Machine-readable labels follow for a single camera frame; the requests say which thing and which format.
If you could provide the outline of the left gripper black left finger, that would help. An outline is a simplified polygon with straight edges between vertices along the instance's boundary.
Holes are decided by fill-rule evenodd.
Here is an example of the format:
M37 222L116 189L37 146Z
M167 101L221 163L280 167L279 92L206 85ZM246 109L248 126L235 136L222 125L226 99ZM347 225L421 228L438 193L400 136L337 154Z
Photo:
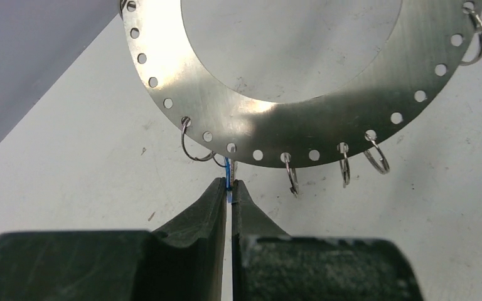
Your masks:
M0 300L220 300L226 184L154 231L0 235Z

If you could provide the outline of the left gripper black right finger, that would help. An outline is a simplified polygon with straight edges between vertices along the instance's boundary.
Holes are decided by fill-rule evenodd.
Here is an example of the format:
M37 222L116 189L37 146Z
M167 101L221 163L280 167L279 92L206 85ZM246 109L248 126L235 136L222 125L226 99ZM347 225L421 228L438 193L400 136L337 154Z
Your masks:
M413 268L380 238L291 236L235 181L234 300L422 300Z

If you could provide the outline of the blue tagged key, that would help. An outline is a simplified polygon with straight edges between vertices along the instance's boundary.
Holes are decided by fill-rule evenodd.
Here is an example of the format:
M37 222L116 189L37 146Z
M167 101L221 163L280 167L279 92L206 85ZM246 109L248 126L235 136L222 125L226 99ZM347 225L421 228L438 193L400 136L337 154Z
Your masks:
M226 179L226 196L227 203L233 203L233 184L235 182L236 162L233 159L224 158L225 163L225 179Z

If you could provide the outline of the large silver metal keyring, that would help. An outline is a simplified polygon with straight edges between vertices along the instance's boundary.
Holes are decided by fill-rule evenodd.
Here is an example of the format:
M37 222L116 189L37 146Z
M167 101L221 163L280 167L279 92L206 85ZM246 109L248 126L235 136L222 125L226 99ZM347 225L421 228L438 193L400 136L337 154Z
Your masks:
M210 152L255 166L296 169L338 162L344 185L351 156L381 174L388 160L370 149L418 117L460 66L474 36L482 58L482 1L403 1L373 61L337 90L275 103L246 97L216 79L186 34L180 1L119 1L137 74L170 122Z

